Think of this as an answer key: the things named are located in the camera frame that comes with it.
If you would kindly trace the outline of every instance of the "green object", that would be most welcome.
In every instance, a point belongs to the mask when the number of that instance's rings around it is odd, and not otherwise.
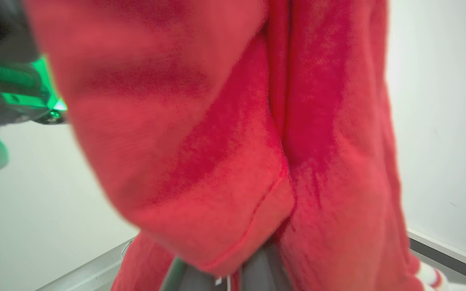
[[[49,69],[47,57],[43,55],[40,59],[34,61],[32,65],[35,70],[39,72],[43,85],[50,91],[51,97],[47,104],[48,108],[57,109],[60,111],[67,110],[65,103],[62,101],[62,98],[58,93],[57,88],[55,87],[53,74]]]

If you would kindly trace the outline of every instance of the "gray floor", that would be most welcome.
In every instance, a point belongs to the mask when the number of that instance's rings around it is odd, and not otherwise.
[[[444,273],[447,276],[447,279],[449,280],[449,282],[466,285],[466,276],[465,275],[462,275],[462,274],[454,271],[453,269],[450,269],[449,267],[446,267],[445,265],[442,265],[442,264],[436,262],[435,260],[432,260],[431,258],[428,258],[428,257],[426,257],[426,256],[424,256],[424,255],[422,255],[420,253],[417,253],[415,251],[412,251],[412,252],[413,252],[413,254],[415,254],[424,263],[429,264],[429,265],[435,267],[436,269],[442,271],[442,273]]]

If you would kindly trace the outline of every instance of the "metal part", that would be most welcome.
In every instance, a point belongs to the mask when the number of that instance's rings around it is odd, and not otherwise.
[[[50,114],[55,102],[45,85],[49,82],[31,64],[38,58],[22,1],[0,0],[0,125]],[[45,122],[59,123],[56,115]]]
[[[292,291],[277,247],[262,246],[241,268],[240,291]],[[215,280],[175,258],[159,291],[231,291],[231,278]]]
[[[66,122],[63,111],[52,109],[47,114],[34,119],[35,122],[45,125],[62,124]]]

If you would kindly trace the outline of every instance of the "white surface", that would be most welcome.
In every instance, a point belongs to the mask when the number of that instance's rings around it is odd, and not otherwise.
[[[111,209],[67,125],[4,127],[0,291],[34,291],[136,235]]]
[[[392,0],[390,11],[407,223],[466,253],[466,0]]]
[[[37,291],[109,291],[122,264],[128,242]]]

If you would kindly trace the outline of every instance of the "fleece texture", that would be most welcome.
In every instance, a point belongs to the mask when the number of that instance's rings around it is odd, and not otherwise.
[[[140,227],[114,291],[267,239],[296,291],[420,291],[384,81],[386,0],[28,0],[70,123]]]

